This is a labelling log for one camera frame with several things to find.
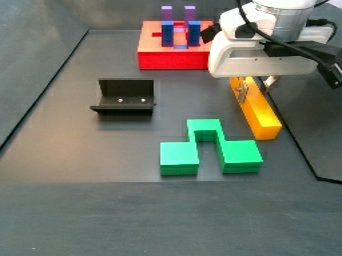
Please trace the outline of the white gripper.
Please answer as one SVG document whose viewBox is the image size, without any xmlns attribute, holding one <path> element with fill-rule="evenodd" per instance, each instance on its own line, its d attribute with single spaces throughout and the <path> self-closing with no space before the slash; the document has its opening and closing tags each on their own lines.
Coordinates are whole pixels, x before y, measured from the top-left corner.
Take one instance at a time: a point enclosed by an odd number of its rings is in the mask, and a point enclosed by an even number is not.
<svg viewBox="0 0 342 256">
<path fill-rule="evenodd" d="M 241 7 L 221 14 L 219 29 L 209 54 L 209 71 L 215 78 L 269 76 L 262 92 L 269 93 L 282 75 L 309 74 L 317 63 L 301 56 L 269 57 L 265 43 L 316 41 L 328 44 L 333 30 L 308 27 L 313 7 Z M 238 78 L 238 101 L 245 102 L 249 85 Z"/>
</svg>

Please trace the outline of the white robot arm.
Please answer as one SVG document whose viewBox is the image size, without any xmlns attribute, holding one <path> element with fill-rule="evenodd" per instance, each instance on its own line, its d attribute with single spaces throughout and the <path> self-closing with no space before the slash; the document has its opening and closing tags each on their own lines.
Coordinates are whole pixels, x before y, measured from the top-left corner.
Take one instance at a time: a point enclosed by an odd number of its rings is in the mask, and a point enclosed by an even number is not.
<svg viewBox="0 0 342 256">
<path fill-rule="evenodd" d="M 217 78 L 301 75 L 318 71 L 342 86 L 334 29 L 312 22 L 316 0 L 251 0 L 221 14 L 202 33 L 211 42 L 209 71 Z"/>
</svg>

